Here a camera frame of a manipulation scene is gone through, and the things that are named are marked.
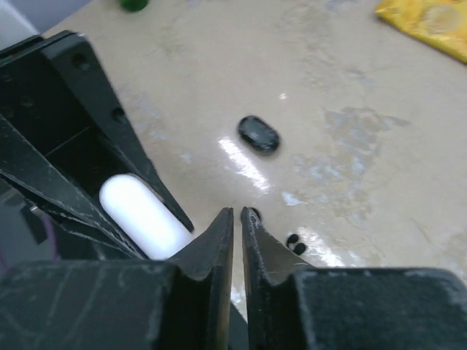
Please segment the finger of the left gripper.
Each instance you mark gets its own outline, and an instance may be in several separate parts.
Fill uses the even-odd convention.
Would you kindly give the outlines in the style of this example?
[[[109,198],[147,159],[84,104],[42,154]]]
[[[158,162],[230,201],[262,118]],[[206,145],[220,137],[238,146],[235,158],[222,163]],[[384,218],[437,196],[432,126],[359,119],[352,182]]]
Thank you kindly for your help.
[[[58,220],[66,233],[120,250],[129,257],[146,257],[94,199],[67,179],[4,117],[1,178]]]
[[[141,177],[162,197],[166,208],[192,233],[193,223],[146,155],[90,42],[71,31],[63,31],[53,38],[55,41],[42,50],[47,62],[106,136],[112,152],[131,173]]]

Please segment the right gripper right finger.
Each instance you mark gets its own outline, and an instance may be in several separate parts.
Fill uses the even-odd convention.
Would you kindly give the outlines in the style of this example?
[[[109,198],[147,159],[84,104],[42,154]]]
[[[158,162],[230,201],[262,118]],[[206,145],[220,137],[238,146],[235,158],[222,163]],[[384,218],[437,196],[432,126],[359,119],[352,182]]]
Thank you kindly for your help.
[[[466,286],[437,268],[316,268],[242,210],[251,349],[464,349]]]

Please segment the white earbud charging case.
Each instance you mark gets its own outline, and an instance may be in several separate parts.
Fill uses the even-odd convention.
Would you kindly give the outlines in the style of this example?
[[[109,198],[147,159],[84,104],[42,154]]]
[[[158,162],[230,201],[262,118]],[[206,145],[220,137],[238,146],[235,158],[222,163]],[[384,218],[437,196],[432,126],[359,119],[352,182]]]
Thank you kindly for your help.
[[[153,190],[132,174],[110,177],[99,190],[104,211],[151,260],[166,260],[185,248],[193,234]]]

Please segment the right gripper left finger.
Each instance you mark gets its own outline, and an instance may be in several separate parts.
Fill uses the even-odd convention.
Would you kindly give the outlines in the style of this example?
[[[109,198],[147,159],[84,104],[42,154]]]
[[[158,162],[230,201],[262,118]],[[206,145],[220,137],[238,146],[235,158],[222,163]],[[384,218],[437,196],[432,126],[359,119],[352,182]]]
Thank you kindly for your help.
[[[234,212],[173,257],[43,261],[1,280],[3,349],[226,349]]]

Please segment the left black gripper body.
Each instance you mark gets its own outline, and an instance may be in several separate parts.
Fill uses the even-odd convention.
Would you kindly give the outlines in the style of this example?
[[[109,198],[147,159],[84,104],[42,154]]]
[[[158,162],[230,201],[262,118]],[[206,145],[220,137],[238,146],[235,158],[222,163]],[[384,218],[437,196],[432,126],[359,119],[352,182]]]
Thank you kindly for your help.
[[[108,171],[108,126],[109,81],[87,39],[63,31],[1,54],[2,171]]]

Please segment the black earbud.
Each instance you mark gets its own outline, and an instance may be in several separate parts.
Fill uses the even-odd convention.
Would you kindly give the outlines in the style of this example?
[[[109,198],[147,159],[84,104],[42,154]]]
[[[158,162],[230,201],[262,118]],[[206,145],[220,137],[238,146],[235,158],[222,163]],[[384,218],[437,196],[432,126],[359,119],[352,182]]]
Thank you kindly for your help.
[[[261,216],[261,213],[259,212],[258,209],[256,208],[251,208],[251,210],[255,213],[256,217],[261,221],[262,220],[262,216]]]
[[[301,237],[296,233],[291,234],[287,237],[285,246],[298,256],[302,255],[307,249],[306,244],[301,240]]]

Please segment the black earbud charging case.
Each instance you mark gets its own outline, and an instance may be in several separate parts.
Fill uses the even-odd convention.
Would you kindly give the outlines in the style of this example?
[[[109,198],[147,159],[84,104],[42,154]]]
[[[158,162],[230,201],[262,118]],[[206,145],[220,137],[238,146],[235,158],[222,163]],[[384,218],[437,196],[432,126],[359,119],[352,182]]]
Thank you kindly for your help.
[[[255,115],[243,117],[237,125],[240,138],[263,155],[275,153],[281,144],[278,132]]]

